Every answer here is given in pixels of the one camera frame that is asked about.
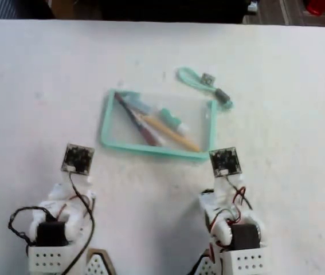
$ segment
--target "red wire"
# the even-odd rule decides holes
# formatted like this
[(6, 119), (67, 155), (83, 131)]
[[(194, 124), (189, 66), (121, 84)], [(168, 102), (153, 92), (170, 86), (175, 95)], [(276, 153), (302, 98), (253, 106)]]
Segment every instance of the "red wire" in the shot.
[(238, 189), (235, 196), (232, 199), (232, 203), (235, 203), (237, 196), (240, 195), (241, 196), (241, 205), (242, 205), (242, 202), (243, 202), (244, 196), (245, 196), (245, 192), (246, 192), (245, 186), (242, 186), (240, 189)]
[[(237, 219), (235, 219), (234, 221), (231, 220), (231, 219), (227, 219), (227, 224), (228, 224), (228, 225), (233, 225), (234, 223), (238, 223), (238, 222), (241, 220), (241, 211), (240, 211), (240, 209), (237, 207), (237, 205), (234, 204), (234, 206), (236, 207), (236, 210), (237, 210), (237, 212), (238, 212), (238, 217), (237, 217)], [(212, 220), (212, 222), (210, 223), (210, 225), (209, 225), (209, 227), (208, 227), (208, 232), (209, 232), (209, 233), (211, 233), (212, 228), (213, 228), (214, 224), (216, 223), (216, 220), (217, 220), (218, 216), (219, 216), (223, 211), (225, 211), (225, 210), (226, 210), (226, 209), (222, 209), (222, 210), (220, 210), (220, 211), (216, 214), (216, 216), (214, 217), (214, 219)]]

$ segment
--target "table surface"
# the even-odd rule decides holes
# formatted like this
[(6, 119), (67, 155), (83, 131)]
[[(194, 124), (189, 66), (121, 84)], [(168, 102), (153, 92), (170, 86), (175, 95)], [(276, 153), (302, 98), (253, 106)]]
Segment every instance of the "table surface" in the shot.
[(110, 88), (204, 98), (176, 81), (180, 66), (214, 74), (235, 103), (217, 118), (216, 148), (237, 148), (273, 274), (325, 274), (325, 28), (0, 21), (0, 275), (26, 274), (7, 222), (61, 179), (68, 142), (96, 148), (92, 246), (117, 273), (191, 269), (207, 247), (198, 194), (213, 187), (210, 162), (98, 142)]

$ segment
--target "white bracket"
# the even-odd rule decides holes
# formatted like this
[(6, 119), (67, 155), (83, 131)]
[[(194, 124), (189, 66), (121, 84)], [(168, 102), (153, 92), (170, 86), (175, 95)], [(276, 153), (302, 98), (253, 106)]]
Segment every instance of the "white bracket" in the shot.
[(103, 258), (94, 254), (86, 266), (85, 275), (110, 275), (110, 273)]

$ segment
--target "paintbrush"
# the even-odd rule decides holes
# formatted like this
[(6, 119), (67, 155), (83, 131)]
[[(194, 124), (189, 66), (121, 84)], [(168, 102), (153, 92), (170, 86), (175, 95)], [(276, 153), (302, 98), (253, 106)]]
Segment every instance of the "paintbrush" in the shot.
[(133, 124), (137, 127), (140, 134), (143, 136), (145, 141), (148, 143), (148, 145), (151, 146), (158, 146), (159, 142), (155, 138), (155, 136), (143, 125), (143, 123), (140, 121), (140, 118), (135, 115), (135, 113), (128, 107), (128, 105), (123, 100), (122, 96), (119, 95), (119, 93), (115, 93), (114, 97), (116, 100), (120, 103), (120, 105), (126, 110), (127, 115), (133, 122)]

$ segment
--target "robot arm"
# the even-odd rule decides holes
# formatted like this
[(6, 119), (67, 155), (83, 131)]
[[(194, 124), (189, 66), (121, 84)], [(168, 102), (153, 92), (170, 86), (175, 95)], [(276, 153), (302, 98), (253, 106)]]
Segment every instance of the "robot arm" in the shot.
[(214, 190), (199, 196), (210, 243), (189, 274), (205, 274), (209, 269), (223, 275), (267, 273), (267, 232), (245, 197), (246, 188), (237, 187), (242, 178), (236, 149), (212, 151), (210, 156)]

